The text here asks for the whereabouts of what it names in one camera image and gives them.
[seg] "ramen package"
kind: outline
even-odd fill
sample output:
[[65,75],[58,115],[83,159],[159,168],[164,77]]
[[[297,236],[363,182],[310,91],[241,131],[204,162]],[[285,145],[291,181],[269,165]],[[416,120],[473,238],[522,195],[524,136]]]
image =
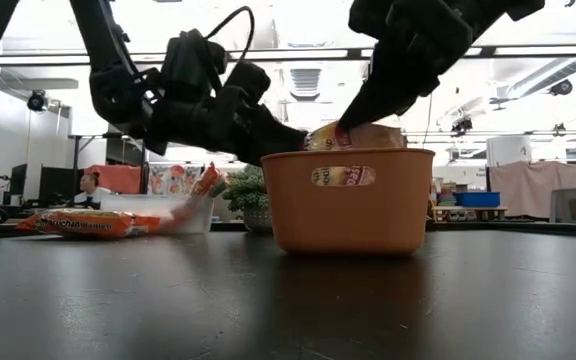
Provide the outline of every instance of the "ramen package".
[[35,214],[17,225],[20,230],[35,230],[57,235],[90,235],[119,238],[144,234],[168,233],[188,221],[199,209],[202,201],[211,195],[222,175],[214,164],[197,180],[187,197],[180,197],[179,206],[169,216],[142,216],[133,212],[54,209]]
[[[305,151],[338,151],[351,149],[404,148],[401,130],[383,125],[364,124],[343,131],[332,122],[306,136]],[[334,166],[319,168],[312,173],[317,185],[367,185],[375,179],[375,170],[367,166]]]
[[160,219],[121,211],[55,209],[35,214],[17,225],[19,230],[35,230],[58,235],[92,235],[119,238],[151,233]]

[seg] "black robotic arm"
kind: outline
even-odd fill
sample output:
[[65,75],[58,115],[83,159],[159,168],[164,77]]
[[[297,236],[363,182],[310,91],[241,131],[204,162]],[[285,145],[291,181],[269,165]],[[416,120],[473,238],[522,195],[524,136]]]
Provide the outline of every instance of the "black robotic arm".
[[[0,38],[17,1],[0,0]],[[191,30],[170,39],[161,71],[139,71],[109,1],[70,1],[90,56],[93,105],[102,118],[159,154],[168,142],[178,142],[259,164],[264,155],[300,148],[305,133],[259,104],[270,86],[263,69],[240,60],[221,84],[227,52]],[[544,0],[355,0],[350,28],[378,42],[371,74],[340,126],[405,113],[499,17],[508,13],[518,20],[543,6]]]

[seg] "table surface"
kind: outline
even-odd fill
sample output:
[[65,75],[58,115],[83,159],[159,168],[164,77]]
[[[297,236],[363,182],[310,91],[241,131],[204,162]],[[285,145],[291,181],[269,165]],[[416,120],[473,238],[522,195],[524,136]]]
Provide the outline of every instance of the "table surface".
[[576,359],[576,238],[430,233],[406,259],[0,239],[0,359],[413,358]]

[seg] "clear plastic container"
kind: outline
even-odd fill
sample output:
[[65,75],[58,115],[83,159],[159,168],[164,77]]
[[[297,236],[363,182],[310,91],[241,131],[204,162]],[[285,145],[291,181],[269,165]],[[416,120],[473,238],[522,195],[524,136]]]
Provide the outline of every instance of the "clear plastic container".
[[[185,197],[166,195],[105,195],[101,210],[125,211],[142,216],[169,217],[170,211],[186,201]],[[193,216],[175,234],[205,234],[210,231],[214,199],[204,196]]]

